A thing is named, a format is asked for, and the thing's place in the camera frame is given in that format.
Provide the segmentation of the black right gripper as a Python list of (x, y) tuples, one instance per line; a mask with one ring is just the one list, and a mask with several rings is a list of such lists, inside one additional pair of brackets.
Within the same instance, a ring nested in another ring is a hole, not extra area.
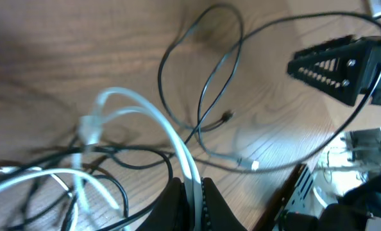
[(287, 74), (351, 107), (359, 93), (360, 105), (381, 105), (381, 37), (348, 35), (298, 51)]

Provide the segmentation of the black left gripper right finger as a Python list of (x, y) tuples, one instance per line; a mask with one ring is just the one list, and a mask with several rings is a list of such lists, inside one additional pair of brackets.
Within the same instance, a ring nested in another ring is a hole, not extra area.
[(203, 202), (202, 231), (246, 231), (222, 197), (211, 178), (201, 180)]

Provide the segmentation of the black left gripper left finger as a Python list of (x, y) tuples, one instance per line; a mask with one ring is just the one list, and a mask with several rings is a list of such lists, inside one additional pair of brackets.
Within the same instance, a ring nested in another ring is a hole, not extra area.
[(189, 205), (182, 181), (175, 177), (137, 231), (188, 231)]

